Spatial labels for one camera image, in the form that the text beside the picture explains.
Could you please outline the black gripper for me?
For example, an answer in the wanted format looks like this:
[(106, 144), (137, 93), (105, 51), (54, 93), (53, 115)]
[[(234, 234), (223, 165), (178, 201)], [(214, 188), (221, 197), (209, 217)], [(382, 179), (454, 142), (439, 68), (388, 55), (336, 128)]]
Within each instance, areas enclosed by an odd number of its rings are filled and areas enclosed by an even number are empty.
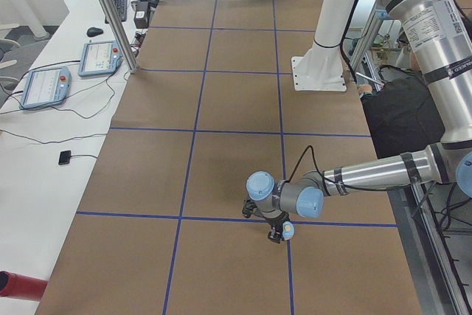
[(281, 213), (275, 218), (265, 218), (265, 221), (271, 227), (267, 238), (273, 243), (280, 243), (281, 234), (283, 233), (283, 224), (288, 221), (288, 213)]

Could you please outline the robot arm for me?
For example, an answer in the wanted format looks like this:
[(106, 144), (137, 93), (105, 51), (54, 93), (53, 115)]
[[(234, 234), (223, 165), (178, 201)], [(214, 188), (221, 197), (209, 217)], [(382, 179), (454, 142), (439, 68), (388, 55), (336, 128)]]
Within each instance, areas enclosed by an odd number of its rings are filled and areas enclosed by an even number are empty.
[(379, 0), (398, 20), (417, 59), (445, 133), (438, 143), (397, 156), (315, 169), (300, 180), (276, 181), (258, 171), (246, 182), (242, 213), (270, 226), (269, 240), (294, 236), (290, 214), (318, 218), (324, 199), (357, 191), (387, 191), (430, 181), (456, 182), (471, 193), (471, 40), (454, 0)]

